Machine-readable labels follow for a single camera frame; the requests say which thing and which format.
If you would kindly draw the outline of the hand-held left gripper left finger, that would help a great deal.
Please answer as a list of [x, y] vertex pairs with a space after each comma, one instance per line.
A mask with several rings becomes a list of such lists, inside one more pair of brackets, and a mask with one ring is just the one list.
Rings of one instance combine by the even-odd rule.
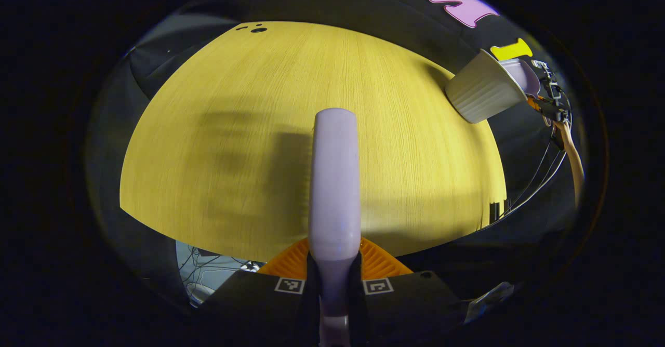
[[317, 346], [318, 273], [301, 239], [255, 273], [237, 271], [200, 307], [222, 346]]

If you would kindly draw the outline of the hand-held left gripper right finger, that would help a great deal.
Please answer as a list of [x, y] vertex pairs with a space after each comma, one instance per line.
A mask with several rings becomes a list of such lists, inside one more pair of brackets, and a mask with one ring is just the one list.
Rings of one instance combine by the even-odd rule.
[[414, 272], [361, 238], [353, 262], [353, 344], [429, 344], [464, 323], [468, 303], [433, 271]]

